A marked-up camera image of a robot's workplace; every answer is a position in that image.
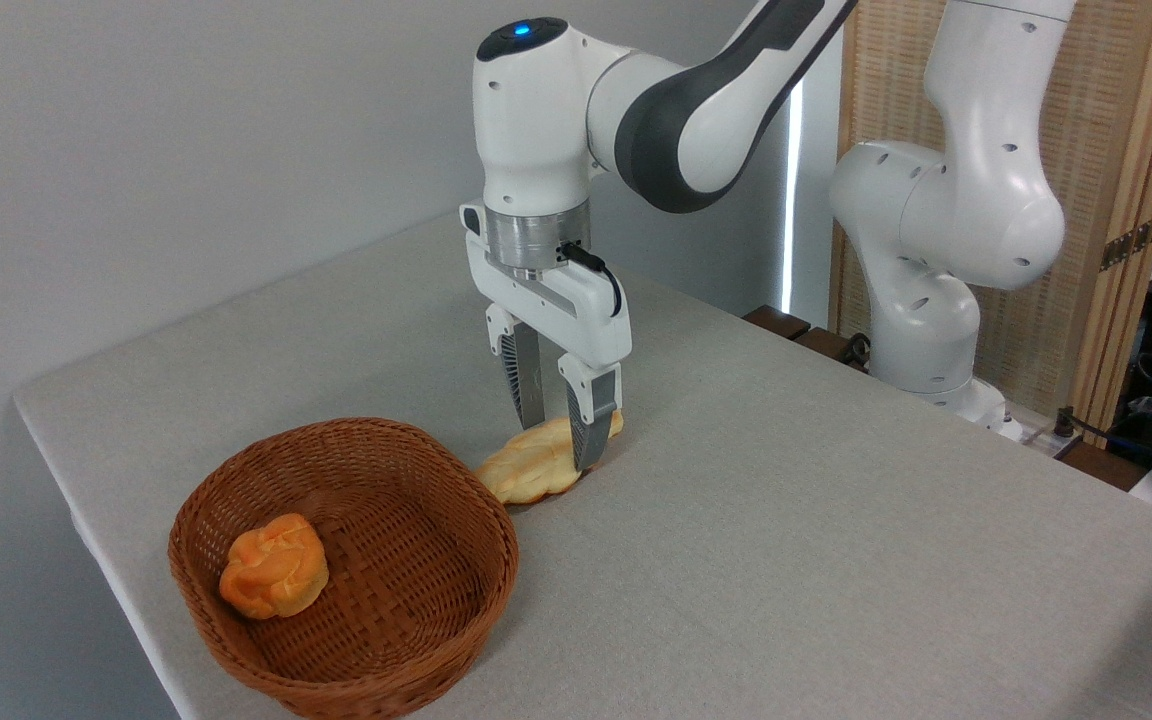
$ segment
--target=table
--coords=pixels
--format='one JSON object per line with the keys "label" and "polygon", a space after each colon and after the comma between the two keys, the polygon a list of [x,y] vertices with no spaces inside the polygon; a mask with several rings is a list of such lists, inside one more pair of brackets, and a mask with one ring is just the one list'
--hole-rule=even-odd
{"label": "table", "polygon": [[[211,660],[168,574],[210,470],[343,415],[470,467],[516,432],[461,237],[420,225],[15,395],[182,717],[288,717]],[[1152,717],[1152,507],[621,274],[626,432],[513,513],[508,611],[414,717]]]}

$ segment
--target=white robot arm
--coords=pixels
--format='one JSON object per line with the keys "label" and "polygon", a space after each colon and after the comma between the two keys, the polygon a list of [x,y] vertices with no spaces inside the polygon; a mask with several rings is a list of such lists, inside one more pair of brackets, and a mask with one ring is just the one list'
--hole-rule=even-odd
{"label": "white robot arm", "polygon": [[1014,290],[1060,252],[1038,126],[1074,3],[948,1],[924,77],[945,154],[861,143],[831,187],[867,281],[870,374],[987,429],[1005,429],[1006,403],[972,378],[980,314],[964,283]]}
{"label": "white robot arm", "polygon": [[658,209],[705,209],[738,179],[782,100],[856,0],[761,0],[695,68],[560,18],[500,26],[477,50],[473,126],[486,182],[462,206],[488,340],[524,427],[544,419],[538,333],[567,351],[575,464],[602,455],[630,351],[628,302],[589,253],[589,183],[607,170]]}

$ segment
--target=wicker basket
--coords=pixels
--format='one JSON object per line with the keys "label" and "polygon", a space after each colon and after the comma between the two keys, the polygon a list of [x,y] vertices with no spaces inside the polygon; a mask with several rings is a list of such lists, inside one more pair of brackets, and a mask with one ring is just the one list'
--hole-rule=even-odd
{"label": "wicker basket", "polygon": [[[221,600],[230,543],[285,511],[323,539],[329,579],[291,617]],[[505,508],[411,425],[326,420],[262,439],[180,507],[168,558],[207,650],[302,717],[399,717],[470,669],[505,611],[518,544]]]}

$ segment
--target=bread roll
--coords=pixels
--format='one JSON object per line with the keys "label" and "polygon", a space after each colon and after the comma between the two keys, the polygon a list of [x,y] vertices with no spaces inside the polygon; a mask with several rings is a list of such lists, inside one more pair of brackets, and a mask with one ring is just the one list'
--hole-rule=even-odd
{"label": "bread roll", "polygon": [[[608,438],[624,426],[621,411],[614,411]],[[530,505],[567,492],[581,478],[573,464],[571,425],[567,418],[554,418],[524,430],[473,473],[506,505]]]}
{"label": "bread roll", "polygon": [[252,620],[291,617],[328,584],[323,541],[296,511],[248,530],[229,547],[220,597]]}

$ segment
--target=basket rim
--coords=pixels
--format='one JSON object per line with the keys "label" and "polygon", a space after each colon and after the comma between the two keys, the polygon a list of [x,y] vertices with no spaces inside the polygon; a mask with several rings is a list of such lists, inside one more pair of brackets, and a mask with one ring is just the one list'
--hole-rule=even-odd
{"label": "basket rim", "polygon": [[[214,598],[210,597],[206,592],[204,579],[198,577],[195,573],[191,562],[185,561],[187,546],[185,546],[185,535],[189,526],[191,526],[192,516],[185,515],[185,509],[191,507],[200,498],[206,495],[207,491],[214,488],[217,480],[221,470],[232,468],[233,464],[240,462],[244,455],[251,454],[253,450],[259,450],[262,447],[280,441],[280,439],[286,439],[288,435],[300,435],[300,434],[312,434],[314,432],[320,432],[320,430],[338,427],[338,425],[369,425],[372,429],[387,429],[396,430],[396,432],[407,433],[412,435],[417,441],[426,444],[430,446],[431,450],[435,454],[442,456],[447,460],[453,469],[456,469],[461,475],[462,479],[467,479],[467,486],[471,488],[473,494],[484,501],[485,509],[490,511],[492,516],[495,532],[499,537],[503,539],[503,545],[506,546],[506,558],[503,558],[503,568],[500,570],[498,577],[484,577],[488,581],[488,588],[483,598],[484,612],[475,615],[463,628],[461,628],[456,634],[449,635],[449,637],[444,638],[442,642],[435,644],[430,651],[420,653],[420,655],[411,657],[411,659],[404,660],[402,662],[394,664],[392,666],[384,667],[382,670],[377,670],[359,679],[343,679],[343,680],[324,680],[324,682],[314,682],[314,680],[301,680],[301,679],[288,679],[286,675],[279,675],[271,673],[271,670],[262,669],[252,665],[250,661],[244,659],[243,655],[237,655],[236,652],[232,651],[232,647],[227,643],[212,643],[207,642],[207,635],[202,624],[211,624],[212,617],[214,617],[215,612],[225,612],[223,607],[220,607],[220,602],[217,602]],[[329,420],[316,420],[314,423],[308,423],[305,425],[300,425],[300,427],[287,429],[283,432],[275,433],[273,435],[259,439],[259,441],[251,442],[243,450],[236,452],[236,454],[229,456],[225,462],[207,477],[198,484],[194,492],[189,493],[189,498],[180,506],[180,511],[177,517],[173,523],[173,528],[168,537],[168,556],[172,575],[174,579],[177,581],[179,591],[182,593],[188,592],[189,596],[185,598],[185,606],[189,609],[189,615],[194,623],[196,624],[196,630],[200,635],[204,635],[200,639],[204,639],[207,650],[211,654],[225,666],[225,669],[229,670],[230,674],[236,674],[236,670],[242,674],[247,674],[250,679],[260,680],[262,683],[278,685],[287,689],[301,689],[301,691],[313,691],[314,689],[336,689],[338,691],[359,691],[365,689],[367,685],[384,685],[385,688],[392,689],[396,687],[393,682],[394,679],[411,679],[410,683],[400,684],[415,684],[424,682],[425,679],[433,675],[437,670],[445,669],[448,667],[450,661],[454,660],[467,660],[477,657],[482,652],[482,644],[486,641],[486,635],[490,634],[490,629],[503,615],[506,611],[508,596],[511,593],[513,584],[517,578],[518,570],[518,544],[517,536],[515,533],[515,528],[513,528],[513,520],[509,518],[508,511],[505,509],[502,503],[497,500],[492,492],[479,483],[472,471],[467,468],[463,462],[450,454],[439,444],[430,433],[425,430],[417,429],[415,425],[403,423],[402,420],[393,420],[388,418],[376,418],[374,416],[349,416],[349,418],[334,418]]]}

